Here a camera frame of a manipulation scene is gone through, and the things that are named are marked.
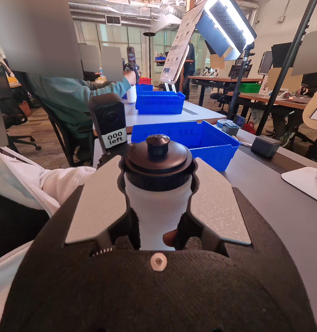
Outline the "wooden top office desk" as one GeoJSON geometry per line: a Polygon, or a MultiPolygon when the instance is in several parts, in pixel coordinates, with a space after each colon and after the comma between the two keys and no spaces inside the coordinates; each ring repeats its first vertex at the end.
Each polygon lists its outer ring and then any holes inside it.
{"type": "Polygon", "coordinates": [[[201,92],[200,97],[198,101],[198,105],[202,106],[204,96],[205,96],[205,89],[206,87],[214,88],[216,82],[231,82],[231,83],[237,83],[237,78],[231,78],[231,77],[213,77],[213,76],[188,76],[188,78],[191,79],[191,83],[194,85],[201,86],[201,92]]]}

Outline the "instruction sign on white stand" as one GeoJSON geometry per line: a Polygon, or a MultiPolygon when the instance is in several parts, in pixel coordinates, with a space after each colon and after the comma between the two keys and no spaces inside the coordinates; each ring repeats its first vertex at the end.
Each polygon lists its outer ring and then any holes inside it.
{"type": "MultiPolygon", "coordinates": [[[[317,120],[310,119],[310,116],[316,109],[317,92],[314,94],[311,101],[303,111],[304,123],[314,130],[317,130],[317,120]]],[[[290,172],[285,172],[281,175],[281,178],[293,187],[317,200],[317,168],[304,167],[290,172]]]]}

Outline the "black tripod stand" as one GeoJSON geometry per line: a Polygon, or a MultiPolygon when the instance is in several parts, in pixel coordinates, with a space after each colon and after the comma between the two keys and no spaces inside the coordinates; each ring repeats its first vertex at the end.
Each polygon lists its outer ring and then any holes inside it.
{"type": "Polygon", "coordinates": [[[270,111],[272,110],[272,107],[273,107],[274,103],[276,102],[276,98],[279,93],[279,90],[281,89],[282,84],[287,75],[287,72],[288,72],[289,68],[291,67],[291,64],[292,64],[293,60],[295,59],[297,52],[300,48],[302,37],[306,34],[306,30],[309,28],[309,22],[310,22],[310,19],[312,17],[312,14],[314,12],[316,5],[317,5],[317,0],[310,0],[307,4],[307,7],[306,7],[303,17],[301,19],[297,32],[294,36],[294,39],[291,43],[291,46],[289,48],[289,51],[286,55],[283,66],[281,68],[281,71],[278,75],[277,81],[273,87],[272,94],[269,98],[269,101],[264,110],[263,116],[257,127],[256,136],[259,136],[262,134],[266,121],[269,117],[270,111]]]}

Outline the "white panel studio light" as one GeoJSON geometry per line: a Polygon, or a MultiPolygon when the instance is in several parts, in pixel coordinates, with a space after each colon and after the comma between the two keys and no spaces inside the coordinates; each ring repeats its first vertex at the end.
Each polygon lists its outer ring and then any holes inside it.
{"type": "Polygon", "coordinates": [[[236,60],[252,50],[257,37],[236,1],[208,0],[197,18],[195,29],[215,54],[223,60],[236,60]]]}

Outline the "dark grey box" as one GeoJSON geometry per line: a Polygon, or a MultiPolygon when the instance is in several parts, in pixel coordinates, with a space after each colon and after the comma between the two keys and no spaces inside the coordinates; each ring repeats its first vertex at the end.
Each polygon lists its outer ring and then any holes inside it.
{"type": "Polygon", "coordinates": [[[272,158],[280,146],[281,141],[265,135],[259,135],[256,136],[252,143],[251,151],[263,157],[272,158]]]}

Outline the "person's right hand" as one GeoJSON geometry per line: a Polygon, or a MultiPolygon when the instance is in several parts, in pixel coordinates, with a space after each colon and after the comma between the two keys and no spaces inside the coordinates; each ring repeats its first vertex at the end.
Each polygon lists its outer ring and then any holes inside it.
{"type": "Polygon", "coordinates": [[[175,241],[175,237],[177,235],[177,229],[169,231],[165,234],[163,234],[163,243],[168,246],[168,247],[174,247],[174,241],[175,241]]]}

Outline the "dark battery charger case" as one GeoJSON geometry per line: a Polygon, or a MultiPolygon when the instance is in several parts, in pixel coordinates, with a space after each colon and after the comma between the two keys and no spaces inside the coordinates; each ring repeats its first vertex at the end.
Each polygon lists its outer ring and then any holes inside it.
{"type": "Polygon", "coordinates": [[[240,127],[234,122],[225,122],[222,127],[222,131],[230,136],[236,136],[238,134],[240,127]]]}

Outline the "green plastic bin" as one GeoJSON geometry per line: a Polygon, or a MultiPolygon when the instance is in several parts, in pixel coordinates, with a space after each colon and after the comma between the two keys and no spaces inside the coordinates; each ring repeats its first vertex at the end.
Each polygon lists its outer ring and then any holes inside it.
{"type": "Polygon", "coordinates": [[[239,90],[241,93],[255,93],[258,94],[261,85],[256,83],[240,83],[239,90]]]}

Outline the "dark cloth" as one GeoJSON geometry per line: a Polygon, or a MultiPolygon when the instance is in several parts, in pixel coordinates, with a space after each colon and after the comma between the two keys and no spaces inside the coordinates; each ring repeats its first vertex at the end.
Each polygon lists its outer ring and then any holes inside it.
{"type": "Polygon", "coordinates": [[[37,210],[0,195],[0,258],[36,238],[49,220],[37,210]]]}

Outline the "black light stand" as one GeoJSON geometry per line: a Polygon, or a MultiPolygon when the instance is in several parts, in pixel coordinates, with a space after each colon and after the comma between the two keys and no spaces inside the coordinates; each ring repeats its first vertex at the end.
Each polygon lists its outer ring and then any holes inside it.
{"type": "Polygon", "coordinates": [[[248,67],[248,64],[249,64],[248,58],[251,54],[251,50],[254,49],[254,47],[255,47],[255,42],[253,42],[250,45],[247,45],[246,48],[245,48],[245,51],[243,53],[243,62],[241,64],[241,67],[240,67],[240,70],[239,70],[235,90],[233,91],[231,104],[229,106],[229,110],[228,110],[228,113],[227,113],[227,119],[228,120],[232,120],[234,118],[234,114],[235,114],[234,111],[235,111],[235,108],[237,106],[237,99],[240,95],[239,87],[240,87],[245,69],[248,67]]]}

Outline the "black ribbed bottle lid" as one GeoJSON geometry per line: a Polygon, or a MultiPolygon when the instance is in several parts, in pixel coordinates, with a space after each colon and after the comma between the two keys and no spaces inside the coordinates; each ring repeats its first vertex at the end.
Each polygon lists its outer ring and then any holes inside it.
{"type": "Polygon", "coordinates": [[[191,177],[193,156],[167,135],[149,135],[129,148],[123,159],[128,181],[139,189],[165,192],[184,185],[191,177]]]}

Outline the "black office chair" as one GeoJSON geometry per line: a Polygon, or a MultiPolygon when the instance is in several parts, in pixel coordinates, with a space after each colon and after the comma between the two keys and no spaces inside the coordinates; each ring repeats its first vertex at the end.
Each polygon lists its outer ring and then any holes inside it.
{"type": "MultiPolygon", "coordinates": [[[[13,98],[12,91],[7,80],[7,75],[2,66],[0,66],[0,110],[6,131],[12,126],[19,126],[26,123],[28,118],[13,98]]],[[[7,147],[16,153],[20,153],[15,143],[32,145],[36,150],[41,150],[41,146],[35,143],[35,139],[30,136],[9,136],[7,134],[7,147]]]]}
{"type": "Polygon", "coordinates": [[[212,93],[210,94],[210,98],[219,103],[218,107],[220,107],[222,111],[224,109],[224,105],[230,106],[232,101],[232,96],[224,93],[212,93]]]}

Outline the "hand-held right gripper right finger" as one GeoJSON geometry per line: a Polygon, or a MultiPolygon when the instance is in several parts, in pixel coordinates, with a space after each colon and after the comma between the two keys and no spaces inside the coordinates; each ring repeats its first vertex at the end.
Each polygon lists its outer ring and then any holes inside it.
{"type": "Polygon", "coordinates": [[[203,250],[218,250],[222,243],[250,246],[251,238],[231,184],[200,158],[194,158],[195,188],[187,214],[199,227],[203,250]]]}

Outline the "white document stand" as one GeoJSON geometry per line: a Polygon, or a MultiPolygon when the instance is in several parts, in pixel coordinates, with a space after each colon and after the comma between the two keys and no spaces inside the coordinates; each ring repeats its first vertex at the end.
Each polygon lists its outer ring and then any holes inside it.
{"type": "Polygon", "coordinates": [[[172,91],[176,92],[174,84],[184,66],[189,51],[189,41],[202,15],[205,3],[206,1],[199,3],[198,6],[195,6],[184,15],[172,46],[166,56],[160,81],[164,83],[166,91],[168,92],[170,91],[170,85],[172,91]]]}

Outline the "black computer monitor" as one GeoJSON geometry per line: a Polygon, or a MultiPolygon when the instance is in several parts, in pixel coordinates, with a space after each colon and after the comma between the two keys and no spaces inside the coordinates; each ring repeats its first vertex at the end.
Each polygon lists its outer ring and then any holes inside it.
{"type": "Polygon", "coordinates": [[[271,47],[272,50],[272,67],[273,68],[282,68],[284,61],[288,55],[289,49],[291,47],[292,42],[282,43],[282,44],[274,44],[271,47]]]}

